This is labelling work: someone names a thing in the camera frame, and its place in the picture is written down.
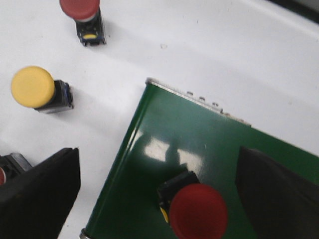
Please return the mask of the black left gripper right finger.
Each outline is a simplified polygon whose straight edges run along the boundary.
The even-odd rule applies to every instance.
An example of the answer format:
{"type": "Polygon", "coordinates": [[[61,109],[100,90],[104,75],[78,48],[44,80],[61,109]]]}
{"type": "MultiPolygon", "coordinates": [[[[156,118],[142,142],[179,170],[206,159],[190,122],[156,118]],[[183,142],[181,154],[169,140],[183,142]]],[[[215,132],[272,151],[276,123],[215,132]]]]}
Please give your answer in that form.
{"type": "Polygon", "coordinates": [[[239,151],[235,184],[259,239],[317,239],[319,187],[268,155],[239,151]]]}

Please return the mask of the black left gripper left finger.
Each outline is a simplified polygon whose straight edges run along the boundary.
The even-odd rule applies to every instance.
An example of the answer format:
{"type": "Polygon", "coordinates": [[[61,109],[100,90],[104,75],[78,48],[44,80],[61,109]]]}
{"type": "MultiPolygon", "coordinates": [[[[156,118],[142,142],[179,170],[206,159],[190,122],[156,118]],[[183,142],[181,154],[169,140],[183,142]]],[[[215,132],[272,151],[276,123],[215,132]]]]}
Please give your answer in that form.
{"type": "Polygon", "coordinates": [[[79,150],[64,148],[0,186],[0,237],[58,238],[80,185],[79,150]]]}

